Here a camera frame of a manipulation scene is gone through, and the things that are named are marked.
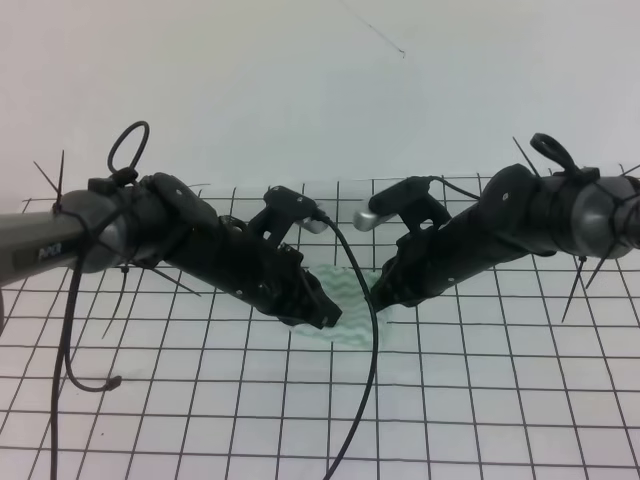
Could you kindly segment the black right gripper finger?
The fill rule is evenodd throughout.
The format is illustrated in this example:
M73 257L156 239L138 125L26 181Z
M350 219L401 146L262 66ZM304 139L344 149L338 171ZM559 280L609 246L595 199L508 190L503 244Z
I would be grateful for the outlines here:
M371 287L371 300L376 312L402 304L404 286L401 280L402 278L395 272L394 265L383 266L380 277Z

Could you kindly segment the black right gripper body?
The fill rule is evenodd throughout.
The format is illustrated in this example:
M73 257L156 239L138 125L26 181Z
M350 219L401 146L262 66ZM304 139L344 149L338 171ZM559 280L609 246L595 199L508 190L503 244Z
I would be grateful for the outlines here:
M385 264L394 265L402 278L404 306L439 296L464 276L455 249L439 234L405 235L397 242L396 254Z

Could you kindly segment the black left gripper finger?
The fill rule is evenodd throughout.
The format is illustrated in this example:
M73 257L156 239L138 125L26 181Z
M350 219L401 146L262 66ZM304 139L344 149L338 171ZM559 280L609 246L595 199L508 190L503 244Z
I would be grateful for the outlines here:
M289 327L296 327L299 325L310 325L310 321L313 317L305 314L304 312L297 312L296 314L278 314L277 319Z
M333 328L342 310L325 293L316 277L302 277L302 306L305 322L316 329Z

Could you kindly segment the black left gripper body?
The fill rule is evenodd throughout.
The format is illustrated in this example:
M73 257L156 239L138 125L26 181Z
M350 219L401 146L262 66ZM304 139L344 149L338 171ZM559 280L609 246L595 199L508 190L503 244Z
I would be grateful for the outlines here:
M267 315L319 318L320 302L306 283L301 256L264 239L227 239L219 244L219 288Z

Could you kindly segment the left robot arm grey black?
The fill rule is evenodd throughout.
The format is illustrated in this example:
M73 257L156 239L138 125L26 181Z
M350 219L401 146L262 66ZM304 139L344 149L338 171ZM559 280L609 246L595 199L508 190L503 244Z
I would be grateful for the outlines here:
M250 221L220 215L176 177L139 177L137 164L150 127L129 165L107 157L107 178L86 189L59 193L47 212L1 217L1 283L8 285L54 268L95 273L124 263L178 268L288 326L334 326L342 311L303 256L283 239L298 224L314 233L325 227L316 202L284 186L269 189L264 208Z

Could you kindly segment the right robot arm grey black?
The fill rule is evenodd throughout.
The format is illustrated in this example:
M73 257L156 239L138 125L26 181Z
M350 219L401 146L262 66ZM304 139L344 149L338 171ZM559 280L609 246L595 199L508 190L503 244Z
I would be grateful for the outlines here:
M530 145L559 171L541 176L532 166L505 167L457 215L430 195L432 176L406 178L369 200L375 225L398 216L408 229L371 289L377 310L416 306L527 255L605 262L638 249L638 178L580 168L546 134Z

